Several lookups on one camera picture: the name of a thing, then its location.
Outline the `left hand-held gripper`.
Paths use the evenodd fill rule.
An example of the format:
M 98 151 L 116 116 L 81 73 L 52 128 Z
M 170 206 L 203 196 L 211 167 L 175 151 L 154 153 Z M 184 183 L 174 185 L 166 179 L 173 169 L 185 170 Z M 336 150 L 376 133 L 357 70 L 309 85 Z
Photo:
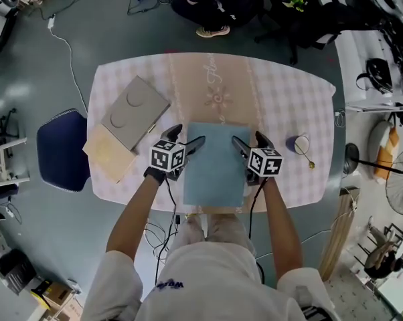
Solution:
M 182 128 L 182 124 L 168 128 L 150 148 L 150 166 L 165 173 L 167 178 L 172 181 L 178 180 L 184 169 L 185 161 L 188 161 L 190 156 L 195 154 L 206 141 L 205 136 L 199 136 L 186 144 L 177 142 Z

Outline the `person's right forearm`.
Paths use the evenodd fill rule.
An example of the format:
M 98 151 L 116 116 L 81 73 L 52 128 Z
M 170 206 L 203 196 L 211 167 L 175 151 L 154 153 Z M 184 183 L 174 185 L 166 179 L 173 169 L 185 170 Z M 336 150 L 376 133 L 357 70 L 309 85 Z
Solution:
M 303 250 L 276 181 L 273 178 L 268 179 L 262 189 L 266 203 L 274 267 L 277 280 L 280 280 L 287 272 L 303 267 Z

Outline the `gold spoon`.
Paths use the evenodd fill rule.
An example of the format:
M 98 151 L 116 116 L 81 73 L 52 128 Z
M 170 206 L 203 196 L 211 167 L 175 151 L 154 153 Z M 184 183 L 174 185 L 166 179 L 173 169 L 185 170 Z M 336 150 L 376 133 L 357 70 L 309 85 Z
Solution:
M 315 163 L 309 159 L 307 153 L 309 151 L 310 143 L 309 139 L 306 136 L 298 136 L 295 139 L 294 149 L 295 152 L 303 157 L 305 157 L 309 162 L 309 168 L 314 169 Z

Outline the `cardboard box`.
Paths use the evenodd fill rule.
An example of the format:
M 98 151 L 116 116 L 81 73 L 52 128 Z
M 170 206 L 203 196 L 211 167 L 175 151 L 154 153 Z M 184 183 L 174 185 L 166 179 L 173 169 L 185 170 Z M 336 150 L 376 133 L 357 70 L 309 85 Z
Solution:
M 48 290 L 44 293 L 44 298 L 50 304 L 51 309 L 59 309 L 61 308 L 67 299 L 70 297 L 72 293 L 72 289 L 67 285 L 53 282 L 48 288 Z

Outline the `white orange cushion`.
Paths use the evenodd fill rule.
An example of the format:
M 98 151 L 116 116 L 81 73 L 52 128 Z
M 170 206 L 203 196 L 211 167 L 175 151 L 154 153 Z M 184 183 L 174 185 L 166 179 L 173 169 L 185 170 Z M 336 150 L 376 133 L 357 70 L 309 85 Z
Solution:
M 390 122 L 382 120 L 372 129 L 368 140 L 368 158 L 372 163 L 388 168 L 396 160 L 399 152 L 400 138 L 397 128 Z

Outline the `black office chair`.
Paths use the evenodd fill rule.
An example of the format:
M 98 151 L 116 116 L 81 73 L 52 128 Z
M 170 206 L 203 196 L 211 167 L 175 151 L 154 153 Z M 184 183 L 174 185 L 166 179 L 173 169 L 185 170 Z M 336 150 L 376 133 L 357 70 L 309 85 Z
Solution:
M 322 5 L 319 0 L 270 0 L 269 10 L 263 9 L 258 20 L 264 16 L 278 25 L 254 38 L 256 43 L 265 39 L 284 37 L 291 50 L 290 63 L 298 62 L 297 49 L 310 47 L 323 49 L 335 41 L 343 31 L 378 31 L 386 17 L 371 0 L 330 0 Z

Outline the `purple cup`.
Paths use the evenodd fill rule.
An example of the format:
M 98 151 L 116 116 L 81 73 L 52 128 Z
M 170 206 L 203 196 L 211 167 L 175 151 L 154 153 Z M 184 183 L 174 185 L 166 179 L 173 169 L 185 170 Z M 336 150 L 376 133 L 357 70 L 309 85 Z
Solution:
M 305 135 L 292 136 L 286 140 L 286 147 L 293 153 L 305 155 L 309 151 L 310 142 Z

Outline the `blue cloth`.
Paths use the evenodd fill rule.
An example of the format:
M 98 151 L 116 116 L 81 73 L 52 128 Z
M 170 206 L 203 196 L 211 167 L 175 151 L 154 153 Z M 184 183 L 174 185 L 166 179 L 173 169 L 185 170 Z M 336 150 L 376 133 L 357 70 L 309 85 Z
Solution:
M 244 204 L 244 159 L 232 144 L 246 144 L 250 128 L 232 124 L 191 122 L 187 139 L 205 136 L 204 145 L 190 156 L 184 170 L 183 204 L 199 207 L 241 207 Z

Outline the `person's white shirt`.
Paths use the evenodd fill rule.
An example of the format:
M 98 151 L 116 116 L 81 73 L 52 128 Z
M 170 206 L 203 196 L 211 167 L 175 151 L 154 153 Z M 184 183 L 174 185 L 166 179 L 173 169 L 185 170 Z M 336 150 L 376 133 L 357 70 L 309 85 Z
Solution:
M 132 259 L 105 253 L 80 321 L 315 319 L 339 320 L 316 269 L 291 270 L 270 288 L 246 248 L 205 241 L 176 249 L 147 295 Z

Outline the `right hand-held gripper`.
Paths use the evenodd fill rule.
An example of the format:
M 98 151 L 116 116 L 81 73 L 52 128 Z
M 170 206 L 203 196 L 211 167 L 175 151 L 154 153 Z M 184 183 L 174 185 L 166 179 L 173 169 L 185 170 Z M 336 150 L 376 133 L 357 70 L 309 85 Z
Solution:
M 239 155 L 246 160 L 246 182 L 248 186 L 259 185 L 261 179 L 279 175 L 283 156 L 274 149 L 271 140 L 256 131 L 257 148 L 251 148 L 237 136 L 232 137 L 232 144 Z

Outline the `white metal frame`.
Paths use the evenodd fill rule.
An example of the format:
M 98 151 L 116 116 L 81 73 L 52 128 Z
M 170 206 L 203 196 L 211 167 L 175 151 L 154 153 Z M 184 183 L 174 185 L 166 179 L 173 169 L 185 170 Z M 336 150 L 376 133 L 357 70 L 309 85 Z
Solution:
M 26 144 L 27 138 L 18 138 L 17 140 L 12 140 L 5 144 L 0 145 L 0 187 L 5 187 L 8 185 L 20 183 L 26 183 L 30 181 L 28 176 L 26 177 L 16 177 L 8 168 L 5 160 L 6 150 L 13 148 L 14 146 L 20 144 Z

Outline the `pink checkered tablecloth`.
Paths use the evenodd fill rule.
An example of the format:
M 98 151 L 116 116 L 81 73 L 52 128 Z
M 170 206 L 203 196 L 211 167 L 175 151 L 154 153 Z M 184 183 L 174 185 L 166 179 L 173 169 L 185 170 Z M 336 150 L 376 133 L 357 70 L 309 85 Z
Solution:
M 321 200 L 333 154 L 335 87 L 313 74 L 286 65 L 219 53 L 169 53 L 129 58 L 101 65 L 92 84 L 88 127 L 100 123 L 110 106 L 139 76 L 168 101 L 170 108 L 137 147 L 137 158 L 119 183 L 90 165 L 94 194 L 106 201 L 129 201 L 149 160 L 149 148 L 174 124 L 239 124 L 271 139 L 284 158 L 277 177 L 287 207 Z M 315 163 L 286 147 L 292 136 L 305 135 Z

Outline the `blue chair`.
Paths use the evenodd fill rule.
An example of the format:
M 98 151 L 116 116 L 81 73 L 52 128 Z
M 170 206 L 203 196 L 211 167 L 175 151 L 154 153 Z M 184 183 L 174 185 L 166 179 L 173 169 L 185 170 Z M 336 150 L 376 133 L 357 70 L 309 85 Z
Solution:
M 80 192 L 90 178 L 87 119 L 76 109 L 65 110 L 37 131 L 37 159 L 42 180 L 69 192 Z

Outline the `grey flat box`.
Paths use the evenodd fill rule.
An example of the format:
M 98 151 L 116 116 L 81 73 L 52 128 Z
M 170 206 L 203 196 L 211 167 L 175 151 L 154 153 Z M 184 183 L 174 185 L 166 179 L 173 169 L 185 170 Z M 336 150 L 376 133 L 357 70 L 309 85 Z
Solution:
M 134 149 L 170 107 L 153 87 L 135 76 L 101 120 L 128 150 Z

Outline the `yellow black tool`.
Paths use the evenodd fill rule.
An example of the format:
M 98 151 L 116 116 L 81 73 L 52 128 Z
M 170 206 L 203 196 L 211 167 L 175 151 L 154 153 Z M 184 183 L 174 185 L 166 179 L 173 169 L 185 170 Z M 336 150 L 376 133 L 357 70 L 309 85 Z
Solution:
M 49 280 L 44 280 L 42 283 L 39 284 L 38 287 L 31 289 L 30 292 L 32 296 L 34 296 L 38 302 L 47 308 L 48 310 L 51 309 L 50 304 L 47 302 L 47 300 L 44 298 L 44 293 L 48 290 L 48 288 L 51 286 L 52 282 Z

